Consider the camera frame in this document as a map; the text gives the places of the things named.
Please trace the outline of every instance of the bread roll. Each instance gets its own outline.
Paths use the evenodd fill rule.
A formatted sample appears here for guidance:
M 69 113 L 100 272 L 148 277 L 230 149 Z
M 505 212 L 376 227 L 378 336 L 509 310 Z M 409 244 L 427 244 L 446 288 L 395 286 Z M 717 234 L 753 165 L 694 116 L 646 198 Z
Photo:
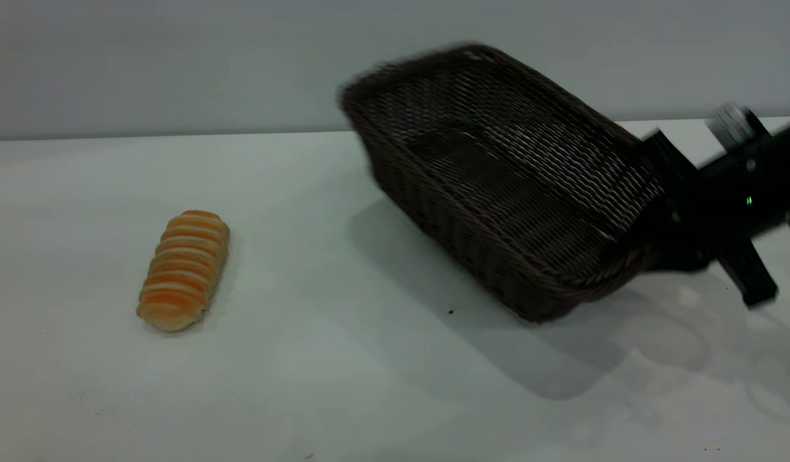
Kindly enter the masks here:
M 166 332 L 198 321 L 221 276 L 228 239 L 230 229 L 210 212 L 187 210 L 169 220 L 143 283 L 137 315 Z

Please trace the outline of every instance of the table surface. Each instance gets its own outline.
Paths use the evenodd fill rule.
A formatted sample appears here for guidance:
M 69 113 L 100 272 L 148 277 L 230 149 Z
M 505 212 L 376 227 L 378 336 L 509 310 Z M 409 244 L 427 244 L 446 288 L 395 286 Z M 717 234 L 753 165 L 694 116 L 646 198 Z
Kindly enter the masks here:
M 623 126 L 718 151 L 700 120 Z M 159 333 L 137 292 L 193 208 L 230 260 L 203 322 Z M 760 312 L 714 267 L 536 327 L 350 132 L 0 143 L 0 461 L 790 461 L 790 229 L 757 246 Z

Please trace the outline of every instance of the gray wall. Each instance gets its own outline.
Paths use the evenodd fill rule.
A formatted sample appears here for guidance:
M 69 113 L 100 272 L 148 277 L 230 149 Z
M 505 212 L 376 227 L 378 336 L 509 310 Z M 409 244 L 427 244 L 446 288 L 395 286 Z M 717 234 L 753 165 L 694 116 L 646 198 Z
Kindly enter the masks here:
M 344 128 L 348 77 L 460 39 L 618 119 L 790 114 L 790 0 L 0 0 L 0 139 Z

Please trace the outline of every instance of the golden-brown crust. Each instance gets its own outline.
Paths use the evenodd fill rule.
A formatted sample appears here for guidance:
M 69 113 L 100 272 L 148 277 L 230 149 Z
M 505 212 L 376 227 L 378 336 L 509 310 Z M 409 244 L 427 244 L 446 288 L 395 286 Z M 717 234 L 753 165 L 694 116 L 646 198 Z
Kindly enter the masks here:
M 227 259 L 228 235 L 230 229 L 211 212 L 187 210 L 169 220 L 139 295 L 137 315 L 165 331 L 198 321 Z

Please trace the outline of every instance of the brown woven basket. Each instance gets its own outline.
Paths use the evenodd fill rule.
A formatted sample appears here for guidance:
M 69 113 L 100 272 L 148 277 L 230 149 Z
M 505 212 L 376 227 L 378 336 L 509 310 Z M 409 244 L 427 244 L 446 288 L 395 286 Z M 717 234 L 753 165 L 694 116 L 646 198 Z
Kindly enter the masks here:
M 662 193 L 638 139 L 505 53 L 385 65 L 342 105 L 383 191 L 522 318 L 558 318 L 658 258 L 620 244 Z

